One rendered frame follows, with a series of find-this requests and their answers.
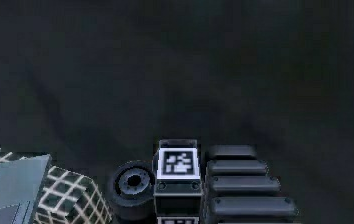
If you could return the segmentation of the black checked bed cover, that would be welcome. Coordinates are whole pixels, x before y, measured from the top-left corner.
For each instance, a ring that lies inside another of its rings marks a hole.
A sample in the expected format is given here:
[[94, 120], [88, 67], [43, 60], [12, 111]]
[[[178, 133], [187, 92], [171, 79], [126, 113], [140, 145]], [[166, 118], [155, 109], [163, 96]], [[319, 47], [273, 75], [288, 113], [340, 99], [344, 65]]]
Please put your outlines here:
[[[41, 155], [22, 155], [0, 147], [0, 163]], [[51, 160], [33, 224], [110, 224], [111, 221], [112, 215], [98, 185], [85, 175], [54, 166]]]

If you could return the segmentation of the grey blue pillow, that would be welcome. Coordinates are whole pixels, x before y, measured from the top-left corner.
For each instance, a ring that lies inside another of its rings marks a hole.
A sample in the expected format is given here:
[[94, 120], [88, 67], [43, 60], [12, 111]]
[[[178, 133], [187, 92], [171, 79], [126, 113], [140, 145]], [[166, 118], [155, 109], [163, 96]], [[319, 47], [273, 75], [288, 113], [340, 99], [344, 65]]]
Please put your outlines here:
[[0, 224], [33, 224], [50, 155], [0, 163]]

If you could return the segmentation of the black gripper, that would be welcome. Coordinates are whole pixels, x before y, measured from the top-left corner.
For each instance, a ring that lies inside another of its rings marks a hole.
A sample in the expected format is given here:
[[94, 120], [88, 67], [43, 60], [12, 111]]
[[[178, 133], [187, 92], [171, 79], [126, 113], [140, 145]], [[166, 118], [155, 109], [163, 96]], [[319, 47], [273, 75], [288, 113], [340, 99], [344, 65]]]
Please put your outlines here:
[[155, 224], [155, 176], [149, 162], [130, 161], [107, 181], [107, 203], [118, 224]]

